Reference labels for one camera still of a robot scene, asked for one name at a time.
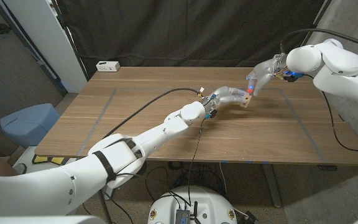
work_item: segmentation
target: black curtain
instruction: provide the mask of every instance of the black curtain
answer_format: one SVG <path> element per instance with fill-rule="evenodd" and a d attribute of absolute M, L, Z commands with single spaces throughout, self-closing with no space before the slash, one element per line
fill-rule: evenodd
<path fill-rule="evenodd" d="M 311 28 L 324 0 L 59 0 L 90 76 L 100 60 L 121 66 L 253 67 L 282 37 Z M 299 46 L 306 34 L 286 43 Z"/>

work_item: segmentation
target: white wall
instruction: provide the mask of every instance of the white wall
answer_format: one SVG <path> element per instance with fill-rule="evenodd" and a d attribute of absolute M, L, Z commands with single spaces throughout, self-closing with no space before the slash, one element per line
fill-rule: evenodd
<path fill-rule="evenodd" d="M 67 91 L 79 93 L 86 85 L 85 74 L 48 3 L 39 0 L 4 2 L 60 77 Z"/>

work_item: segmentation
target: black strap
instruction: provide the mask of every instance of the black strap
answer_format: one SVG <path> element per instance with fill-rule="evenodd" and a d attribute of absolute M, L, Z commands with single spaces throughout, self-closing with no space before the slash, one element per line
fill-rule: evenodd
<path fill-rule="evenodd" d="M 104 169 L 107 172 L 107 180 L 106 184 L 112 180 L 116 180 L 117 174 L 113 171 L 109 161 L 107 160 L 106 156 L 101 151 L 96 151 L 93 153 L 102 163 Z"/>

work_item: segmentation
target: yellow part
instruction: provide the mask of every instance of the yellow part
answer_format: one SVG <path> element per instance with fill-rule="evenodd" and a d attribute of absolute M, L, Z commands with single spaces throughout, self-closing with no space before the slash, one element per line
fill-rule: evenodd
<path fill-rule="evenodd" d="M 51 162 L 61 165 L 64 159 L 64 157 L 53 157 Z"/>
<path fill-rule="evenodd" d="M 48 157 L 36 156 L 36 157 L 34 158 L 33 163 L 36 164 L 36 163 L 39 163 L 39 162 L 47 162 L 47 161 L 48 161 Z"/>
<path fill-rule="evenodd" d="M 279 79 L 281 79 L 281 80 L 284 79 L 284 78 L 283 78 L 281 75 L 279 75 L 279 74 L 277 74 L 276 77 L 279 78 Z"/>

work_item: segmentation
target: table leg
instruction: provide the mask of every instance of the table leg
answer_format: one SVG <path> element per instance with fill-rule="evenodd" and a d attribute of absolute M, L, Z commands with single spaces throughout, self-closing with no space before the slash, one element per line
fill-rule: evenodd
<path fill-rule="evenodd" d="M 268 189 L 272 196 L 273 206 L 276 208 L 282 207 L 280 192 L 278 191 L 278 185 L 276 176 L 274 175 L 273 166 L 271 164 L 262 164 L 262 168 L 265 173 Z"/>

